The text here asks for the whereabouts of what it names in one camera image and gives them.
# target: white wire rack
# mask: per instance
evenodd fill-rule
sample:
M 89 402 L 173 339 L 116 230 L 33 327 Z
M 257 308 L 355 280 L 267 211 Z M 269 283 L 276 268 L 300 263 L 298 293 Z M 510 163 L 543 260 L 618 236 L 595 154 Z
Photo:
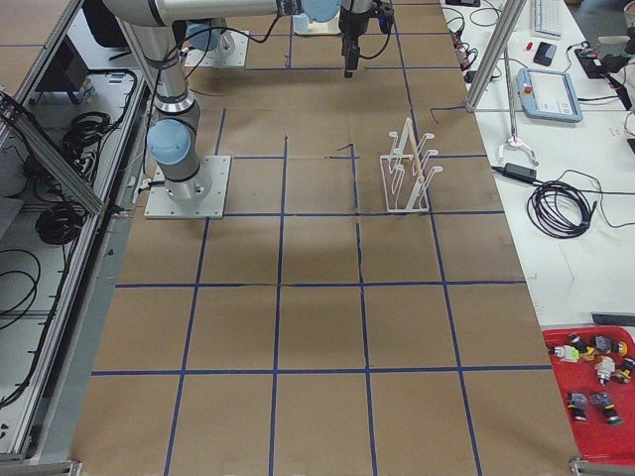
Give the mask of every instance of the white wire rack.
M 417 142 L 413 121 L 407 117 L 401 136 L 396 131 L 388 133 L 388 136 L 393 139 L 390 154 L 379 156 L 386 210 L 392 213 L 428 211 L 430 205 L 426 191 L 435 174 L 444 170 L 440 166 L 427 169 L 429 158 L 439 154 L 434 149 L 425 149 L 426 143 L 435 135 L 425 133 Z M 408 146 L 411 153 L 406 154 Z

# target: red tray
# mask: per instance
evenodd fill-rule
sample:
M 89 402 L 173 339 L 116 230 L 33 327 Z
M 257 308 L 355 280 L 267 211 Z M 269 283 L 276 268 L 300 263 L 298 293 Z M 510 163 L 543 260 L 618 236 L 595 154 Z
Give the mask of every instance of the red tray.
M 595 335 L 604 335 L 611 340 L 623 341 L 628 345 L 629 357 L 635 357 L 635 345 L 630 334 L 622 327 L 602 325 L 573 329 L 551 329 L 543 332 L 547 345 L 569 345 L 569 334 L 575 332 L 585 341 Z M 615 365 L 622 362 L 622 357 L 610 354 Z M 606 392 L 615 404 L 615 409 L 624 420 L 619 425 L 608 424 L 589 399 L 586 409 L 586 421 L 572 420 L 569 415 L 573 437 L 582 458 L 599 464 L 635 464 L 635 376 L 628 384 L 609 382 L 602 386 L 593 369 L 594 362 L 579 360 L 577 363 L 561 362 L 558 357 L 551 356 L 556 380 L 560 387 L 561 397 L 567 407 L 569 392 L 582 392 L 589 399 L 590 394 Z

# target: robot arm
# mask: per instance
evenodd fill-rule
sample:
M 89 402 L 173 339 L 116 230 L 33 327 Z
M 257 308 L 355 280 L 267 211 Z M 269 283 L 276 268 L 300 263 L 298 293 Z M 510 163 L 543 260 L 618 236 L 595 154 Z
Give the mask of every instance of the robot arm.
M 306 13 L 315 21 L 330 20 L 340 0 L 105 0 L 119 19 L 141 27 L 166 27 L 177 20 Z
M 305 13 L 311 20 L 326 22 L 340 10 L 346 77 L 357 68 L 357 40 L 366 32 L 368 20 L 380 18 L 382 25 L 380 14 L 387 9 L 392 28 L 392 9 L 381 0 L 104 0 L 104 4 L 120 20 L 148 84 L 154 85 L 159 118 L 148 132 L 147 145 L 174 200 L 204 198 L 212 184 L 194 151 L 199 109 L 181 70 L 174 22 L 211 19 L 209 24 L 222 30 L 225 17 Z

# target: metal mounting plate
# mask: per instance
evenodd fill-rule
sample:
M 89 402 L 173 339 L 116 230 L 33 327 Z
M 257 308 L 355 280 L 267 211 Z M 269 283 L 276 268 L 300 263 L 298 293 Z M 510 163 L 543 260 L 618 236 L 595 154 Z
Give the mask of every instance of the metal mounting plate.
M 201 200 L 178 202 L 172 200 L 163 186 L 150 190 L 144 215 L 146 218 L 185 219 L 185 218 L 222 218 L 225 208 L 225 196 L 231 156 L 204 156 L 201 163 L 211 176 L 211 190 Z M 163 180 L 161 169 L 157 168 L 154 180 Z
M 231 38 L 234 41 L 234 51 L 231 55 L 219 57 L 214 52 L 204 54 L 200 50 L 191 50 L 188 52 L 186 58 L 186 66 L 194 67 L 200 61 L 200 57 L 204 55 L 204 58 L 198 64 L 198 67 L 217 67 L 217 68 L 241 68 L 245 67 L 247 61 L 247 45 L 249 45 L 249 39 L 243 35 L 239 35 L 235 32 L 229 32 Z

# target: electronic device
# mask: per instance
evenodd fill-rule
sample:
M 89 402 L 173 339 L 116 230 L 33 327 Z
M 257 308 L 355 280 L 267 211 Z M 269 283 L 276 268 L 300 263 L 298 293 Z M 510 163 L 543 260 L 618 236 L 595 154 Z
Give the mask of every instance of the electronic device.
M 602 61 L 597 57 L 597 53 L 592 49 L 577 48 L 573 52 L 586 77 L 589 79 L 601 79 L 606 74 L 606 66 L 602 64 Z
M 480 7 L 480 0 L 445 0 L 445 4 L 455 7 Z
M 563 0 L 532 0 L 532 31 L 537 37 L 559 40 L 563 35 Z
M 525 114 L 535 119 L 579 122 L 582 111 L 572 79 L 565 72 L 522 68 L 516 76 Z
M 534 63 L 542 66 L 551 66 L 554 56 L 556 55 L 556 45 L 547 42 L 540 42 L 536 54 L 534 55 Z

